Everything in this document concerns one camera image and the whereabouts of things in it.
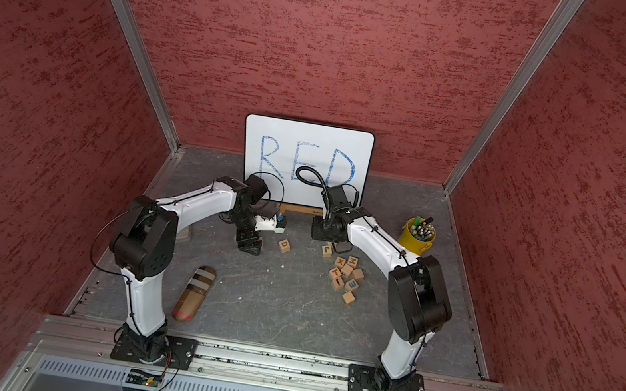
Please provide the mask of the wooden block letter D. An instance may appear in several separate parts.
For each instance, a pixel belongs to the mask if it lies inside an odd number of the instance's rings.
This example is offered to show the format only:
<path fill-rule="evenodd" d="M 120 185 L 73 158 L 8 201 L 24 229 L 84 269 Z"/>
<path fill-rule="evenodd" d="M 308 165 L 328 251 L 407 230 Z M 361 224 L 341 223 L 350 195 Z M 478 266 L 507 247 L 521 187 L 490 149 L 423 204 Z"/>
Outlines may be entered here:
<path fill-rule="evenodd" d="M 291 244 L 288 242 L 288 240 L 283 240 L 279 242 L 279 248 L 282 253 L 288 253 L 291 251 Z"/>

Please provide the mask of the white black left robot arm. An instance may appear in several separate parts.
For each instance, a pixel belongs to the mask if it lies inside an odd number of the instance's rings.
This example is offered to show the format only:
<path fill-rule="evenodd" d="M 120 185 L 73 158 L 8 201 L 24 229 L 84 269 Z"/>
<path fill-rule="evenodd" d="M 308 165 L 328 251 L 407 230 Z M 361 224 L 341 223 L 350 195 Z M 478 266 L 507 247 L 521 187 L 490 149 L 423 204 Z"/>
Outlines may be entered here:
<path fill-rule="evenodd" d="M 268 194 L 257 175 L 243 181 L 224 176 L 185 194 L 157 200 L 140 196 L 131 202 L 109 244 L 124 279 L 128 307 L 112 359 L 146 365 L 170 362 L 162 278 L 174 257 L 177 233 L 202 219 L 227 214 L 238 249 L 257 256 L 262 241 L 254 206 Z"/>

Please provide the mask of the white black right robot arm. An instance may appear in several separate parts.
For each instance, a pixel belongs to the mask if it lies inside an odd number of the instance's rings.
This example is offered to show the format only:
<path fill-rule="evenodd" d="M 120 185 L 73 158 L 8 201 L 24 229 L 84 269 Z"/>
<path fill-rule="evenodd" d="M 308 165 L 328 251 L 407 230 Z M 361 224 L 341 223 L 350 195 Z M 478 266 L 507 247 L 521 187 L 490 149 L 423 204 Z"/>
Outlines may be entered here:
<path fill-rule="evenodd" d="M 313 220 L 312 236 L 363 253 L 386 277 L 387 310 L 393 334 L 377 359 L 375 391 L 414 391 L 420 353 L 452 319 L 452 307 L 440 262 L 409 252 L 364 207 L 355 207 L 344 188 L 319 182 L 324 214 Z"/>

